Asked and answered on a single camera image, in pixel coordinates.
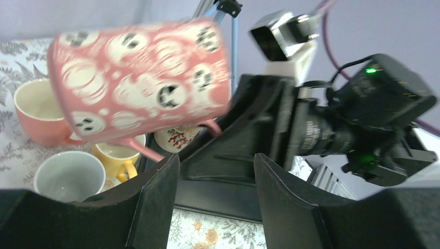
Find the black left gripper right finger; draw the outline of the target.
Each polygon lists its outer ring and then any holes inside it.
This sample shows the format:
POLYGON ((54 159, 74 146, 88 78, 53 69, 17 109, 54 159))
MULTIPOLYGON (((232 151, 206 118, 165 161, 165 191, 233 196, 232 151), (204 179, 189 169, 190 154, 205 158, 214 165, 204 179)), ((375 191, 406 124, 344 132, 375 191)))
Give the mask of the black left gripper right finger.
POLYGON ((254 157, 268 248, 439 248, 439 189, 386 188, 355 201, 254 157))

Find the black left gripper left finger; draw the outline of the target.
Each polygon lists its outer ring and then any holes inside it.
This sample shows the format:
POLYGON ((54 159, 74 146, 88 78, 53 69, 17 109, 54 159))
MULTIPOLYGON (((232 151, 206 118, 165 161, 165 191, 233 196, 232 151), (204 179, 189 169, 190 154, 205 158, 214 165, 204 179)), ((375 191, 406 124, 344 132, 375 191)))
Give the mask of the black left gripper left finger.
POLYGON ((1 248, 166 248, 180 159, 173 154, 84 202, 1 191, 1 248))

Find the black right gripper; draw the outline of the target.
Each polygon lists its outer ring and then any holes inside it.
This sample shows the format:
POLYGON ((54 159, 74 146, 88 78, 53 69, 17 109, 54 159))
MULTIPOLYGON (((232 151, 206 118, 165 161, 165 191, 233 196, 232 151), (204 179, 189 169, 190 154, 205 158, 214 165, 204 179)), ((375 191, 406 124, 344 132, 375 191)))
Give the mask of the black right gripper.
POLYGON ((246 111, 221 136, 182 152, 181 178, 254 184, 257 153, 290 170, 295 159, 289 139, 297 94, 293 77, 243 74, 236 97, 250 97, 246 111))

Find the yellow ceramic mug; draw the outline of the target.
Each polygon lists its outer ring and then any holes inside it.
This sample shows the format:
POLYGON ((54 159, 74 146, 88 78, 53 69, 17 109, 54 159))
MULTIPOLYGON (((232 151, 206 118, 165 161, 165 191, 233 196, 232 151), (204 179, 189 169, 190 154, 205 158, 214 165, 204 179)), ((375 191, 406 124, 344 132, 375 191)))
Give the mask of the yellow ceramic mug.
POLYGON ((121 183, 138 175, 135 164, 140 153, 131 147, 98 143, 92 145, 91 153, 102 162, 106 175, 121 183))

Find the terracotta floral mug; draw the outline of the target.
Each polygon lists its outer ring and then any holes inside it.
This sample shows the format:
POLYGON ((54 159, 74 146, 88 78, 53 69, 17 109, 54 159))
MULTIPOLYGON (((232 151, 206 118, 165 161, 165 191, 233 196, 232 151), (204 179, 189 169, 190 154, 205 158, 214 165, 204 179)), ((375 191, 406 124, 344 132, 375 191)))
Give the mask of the terracotta floral mug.
POLYGON ((98 158, 72 150, 46 159, 34 175, 33 187, 56 201, 82 202, 100 193, 105 181, 105 169, 98 158))

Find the large pink speckled mug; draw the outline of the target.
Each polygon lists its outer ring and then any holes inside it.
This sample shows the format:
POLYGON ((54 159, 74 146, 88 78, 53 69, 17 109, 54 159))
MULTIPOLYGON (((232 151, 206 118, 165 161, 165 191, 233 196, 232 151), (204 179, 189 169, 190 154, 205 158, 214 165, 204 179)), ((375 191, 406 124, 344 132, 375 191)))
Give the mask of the large pink speckled mug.
POLYGON ((162 155, 136 136, 182 125, 218 136, 215 120, 229 110, 228 51, 211 18, 63 33, 47 66, 81 140, 132 147, 157 162, 162 155))

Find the pink ceramic mug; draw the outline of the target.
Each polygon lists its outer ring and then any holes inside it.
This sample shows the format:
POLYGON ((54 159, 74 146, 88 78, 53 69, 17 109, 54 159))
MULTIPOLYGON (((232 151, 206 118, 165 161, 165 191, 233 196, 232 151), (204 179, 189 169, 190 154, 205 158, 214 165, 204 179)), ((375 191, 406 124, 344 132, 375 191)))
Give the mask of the pink ceramic mug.
POLYGON ((54 147, 83 145, 84 141, 71 138, 49 79, 38 79, 22 84, 13 96, 17 116, 23 131, 35 143, 54 147))

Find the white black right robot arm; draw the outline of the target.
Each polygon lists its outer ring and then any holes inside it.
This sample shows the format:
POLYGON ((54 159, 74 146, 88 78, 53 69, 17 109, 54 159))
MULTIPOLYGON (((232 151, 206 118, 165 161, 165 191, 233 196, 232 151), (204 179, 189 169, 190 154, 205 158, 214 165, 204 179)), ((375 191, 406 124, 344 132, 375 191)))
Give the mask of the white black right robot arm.
POLYGON ((424 80, 386 54, 359 63, 339 89, 332 81, 297 86, 293 77, 242 75, 221 136, 203 134, 181 151, 181 176, 253 184, 255 154, 286 171, 300 156, 344 155, 343 172, 394 186, 436 161, 413 130, 436 104, 424 80))

